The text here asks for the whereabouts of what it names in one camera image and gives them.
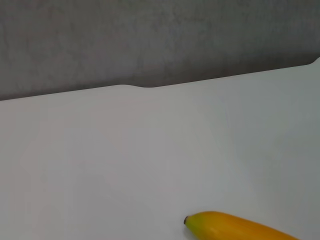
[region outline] white table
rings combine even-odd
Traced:
[[[320,236],[320,60],[0,102],[4,240],[185,240],[223,211]]]

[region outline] gray wall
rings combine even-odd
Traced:
[[[319,0],[0,0],[0,100],[178,84],[317,57]]]

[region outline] yellow banana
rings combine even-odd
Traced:
[[[187,216],[184,224],[199,240],[297,240],[268,226],[217,211]]]

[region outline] banana tip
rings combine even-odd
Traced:
[[[188,216],[185,217],[183,224],[186,224],[187,218],[188,218]]]

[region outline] banana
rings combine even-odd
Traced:
[[[298,240],[268,226],[217,211],[187,216],[184,224],[199,240]]]

